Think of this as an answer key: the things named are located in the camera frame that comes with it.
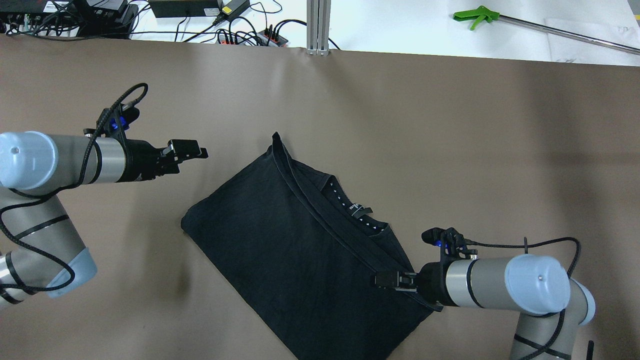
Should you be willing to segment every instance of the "green plastic claw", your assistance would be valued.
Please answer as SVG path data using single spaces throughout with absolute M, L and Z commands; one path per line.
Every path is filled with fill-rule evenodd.
M 499 12 L 493 12 L 483 5 L 478 6 L 478 8 L 475 10 L 467 10 L 465 12 L 457 12 L 453 14 L 453 19 L 456 21 L 475 19 L 476 21 L 474 21 L 474 23 L 471 25 L 471 30 L 475 30 L 476 26 L 484 20 L 486 20 L 487 22 L 491 22 L 494 20 L 498 20 L 499 17 Z

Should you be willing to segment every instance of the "white label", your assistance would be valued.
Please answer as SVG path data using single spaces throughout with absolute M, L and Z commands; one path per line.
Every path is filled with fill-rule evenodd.
M 44 6 L 44 10 L 42 10 L 42 12 L 44 13 L 54 13 L 58 11 L 58 8 L 56 7 L 56 5 L 54 4 L 58 4 L 60 6 L 66 6 L 67 4 L 69 4 L 68 1 L 47 1 L 47 4 Z
M 207 9 L 204 9 L 204 15 L 205 16 L 218 16 L 218 15 L 220 15 L 220 9 L 219 8 L 207 8 Z

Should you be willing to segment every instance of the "robotic arm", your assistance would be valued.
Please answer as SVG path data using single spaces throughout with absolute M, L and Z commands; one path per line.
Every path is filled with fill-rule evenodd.
M 143 88 L 137 99 L 122 101 Z M 36 131 L 0 135 L 0 229 L 19 248 L 0 254 L 0 310 L 39 291 L 58 297 L 89 281 L 97 268 L 56 195 L 81 184 L 145 181 L 178 174 L 178 164 L 207 158 L 195 140 L 156 149 L 125 130 L 147 93 L 138 84 L 104 109 L 85 136 Z
M 571 278 L 580 253 L 573 238 L 534 244 L 574 241 L 576 256 L 565 272 L 550 256 L 522 254 L 514 258 L 478 259 L 467 245 L 524 248 L 523 245 L 489 245 L 465 239 L 455 229 L 433 228 L 422 239 L 440 247 L 440 261 L 428 263 L 419 273 L 379 272 L 380 288 L 416 291 L 434 308 L 464 306 L 520 312 L 510 359 L 571 359 L 579 325 L 595 314 L 593 296 Z

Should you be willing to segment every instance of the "metal rod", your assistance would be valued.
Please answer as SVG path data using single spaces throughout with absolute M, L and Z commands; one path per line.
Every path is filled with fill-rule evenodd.
M 599 46 L 608 47 L 609 49 L 624 51 L 625 53 L 629 53 L 629 54 L 640 55 L 640 49 L 637 49 L 635 47 L 630 47 L 630 46 L 627 46 L 627 45 L 622 45 L 622 44 L 618 44 L 616 42 L 606 41 L 606 40 L 602 40 L 602 39 L 599 39 L 599 38 L 592 38 L 592 37 L 588 37 L 586 35 L 572 33 L 570 31 L 551 28 L 550 26 L 536 24 L 535 22 L 529 22 L 529 21 L 526 21 L 526 20 L 516 19 L 514 17 L 510 17 L 510 16 L 506 16 L 506 15 L 502 15 L 502 14 L 498 18 L 498 20 L 502 20 L 502 21 L 508 22 L 510 24 L 524 26 L 525 28 L 542 31 L 542 32 L 545 32 L 545 33 L 558 35 L 558 36 L 565 37 L 565 38 L 571 38 L 571 39 L 574 39 L 574 40 L 579 40 L 579 41 L 586 42 L 586 43 L 593 44 L 593 45 L 599 45 Z

